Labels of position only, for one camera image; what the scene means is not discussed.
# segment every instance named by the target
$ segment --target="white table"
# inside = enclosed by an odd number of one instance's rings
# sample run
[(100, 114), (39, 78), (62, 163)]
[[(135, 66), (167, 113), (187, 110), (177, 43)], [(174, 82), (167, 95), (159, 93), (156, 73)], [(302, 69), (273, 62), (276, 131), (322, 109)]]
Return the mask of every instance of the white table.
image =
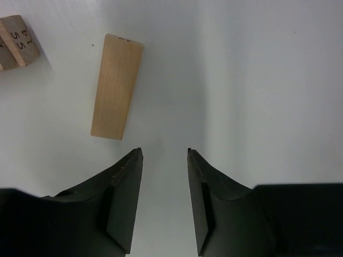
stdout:
[[(132, 257), (197, 256), (188, 147), (248, 186), (343, 181), (342, 0), (0, 5), (44, 53), (0, 73), (0, 187), (54, 195), (142, 147)], [(123, 141), (90, 136), (106, 33), (145, 45)]]

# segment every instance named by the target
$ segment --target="wooden block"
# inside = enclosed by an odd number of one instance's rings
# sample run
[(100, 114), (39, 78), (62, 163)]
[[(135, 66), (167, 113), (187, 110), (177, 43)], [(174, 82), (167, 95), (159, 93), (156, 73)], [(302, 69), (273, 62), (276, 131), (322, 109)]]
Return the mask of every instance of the wooden block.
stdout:
[(91, 135), (123, 138), (142, 53), (141, 43), (105, 36)]
[(0, 71), (13, 69), (18, 66), (16, 59), (0, 37)]
[(0, 37), (20, 67), (33, 63), (40, 55), (20, 15), (0, 18)]

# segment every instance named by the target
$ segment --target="light wooden block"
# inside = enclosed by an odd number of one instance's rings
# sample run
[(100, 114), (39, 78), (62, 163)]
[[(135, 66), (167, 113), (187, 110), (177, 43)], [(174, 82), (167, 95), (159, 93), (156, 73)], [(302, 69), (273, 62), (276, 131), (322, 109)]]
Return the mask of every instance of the light wooden block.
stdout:
[(141, 43), (105, 36), (91, 135), (123, 138), (142, 53)]
[(33, 63), (40, 55), (20, 15), (0, 18), (0, 37), (20, 67)]

